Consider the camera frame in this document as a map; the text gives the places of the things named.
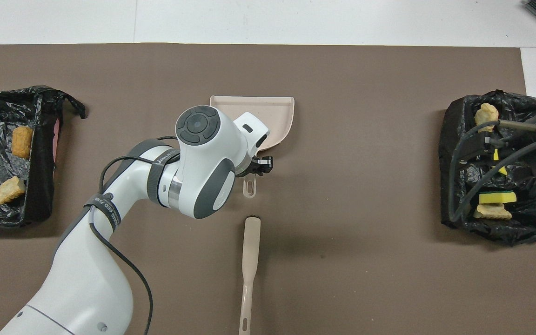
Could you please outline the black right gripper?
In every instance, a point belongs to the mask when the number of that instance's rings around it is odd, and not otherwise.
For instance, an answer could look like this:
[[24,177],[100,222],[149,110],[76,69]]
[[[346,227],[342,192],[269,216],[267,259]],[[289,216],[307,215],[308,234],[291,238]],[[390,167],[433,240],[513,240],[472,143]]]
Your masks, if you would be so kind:
[[500,151],[507,148],[507,142],[489,134],[476,134],[477,161],[499,161]]

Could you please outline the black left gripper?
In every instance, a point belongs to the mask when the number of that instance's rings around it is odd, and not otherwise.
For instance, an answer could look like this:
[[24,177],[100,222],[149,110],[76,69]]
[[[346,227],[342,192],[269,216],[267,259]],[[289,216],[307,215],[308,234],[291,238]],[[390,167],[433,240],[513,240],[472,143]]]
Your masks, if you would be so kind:
[[235,167],[236,178],[244,177],[247,174],[268,174],[274,167],[274,157],[264,156],[259,158],[255,155],[244,156],[244,159]]

